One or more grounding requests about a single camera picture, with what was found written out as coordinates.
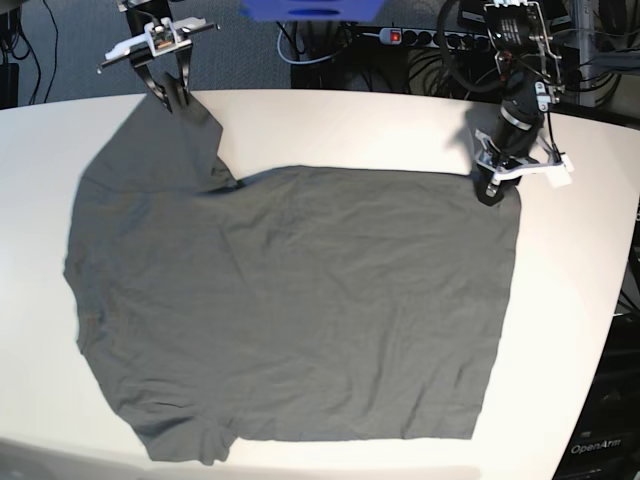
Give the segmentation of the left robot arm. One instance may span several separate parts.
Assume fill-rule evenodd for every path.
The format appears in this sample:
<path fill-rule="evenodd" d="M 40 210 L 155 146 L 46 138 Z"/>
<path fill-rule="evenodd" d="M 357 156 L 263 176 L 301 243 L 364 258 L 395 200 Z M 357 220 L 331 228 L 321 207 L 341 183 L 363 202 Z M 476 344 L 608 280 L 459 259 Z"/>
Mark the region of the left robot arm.
<path fill-rule="evenodd" d="M 477 199 L 494 206 L 528 175 L 546 176 L 552 186 L 571 182 L 573 167 L 558 148 L 551 107 L 565 93 L 562 57 L 552 50 L 543 8 L 538 1 L 489 1 L 483 17 L 495 50 L 497 78 L 471 82 L 456 66 L 446 45 L 445 23 L 456 3 L 446 1 L 436 23 L 442 60 L 452 77 L 470 93 L 501 92 L 500 110 L 492 131 L 474 133 L 481 150 L 474 180 Z"/>

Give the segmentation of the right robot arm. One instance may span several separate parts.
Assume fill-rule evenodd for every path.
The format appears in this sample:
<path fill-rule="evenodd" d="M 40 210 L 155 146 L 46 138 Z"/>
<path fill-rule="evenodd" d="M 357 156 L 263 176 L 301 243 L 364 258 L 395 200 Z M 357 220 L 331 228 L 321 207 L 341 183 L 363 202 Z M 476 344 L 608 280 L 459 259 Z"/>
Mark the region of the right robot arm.
<path fill-rule="evenodd" d="M 188 106 L 193 37 L 218 30 L 220 25 L 200 17 L 176 20 L 168 1 L 118 1 L 116 5 L 126 16 L 131 36 L 107 51 L 96 71 L 102 73 L 111 66 L 127 62 L 167 110 L 173 109 L 171 96 L 176 97 L 180 106 Z M 169 83 L 164 85 L 153 78 L 150 65 L 169 55 L 175 58 L 178 76 L 171 76 Z"/>

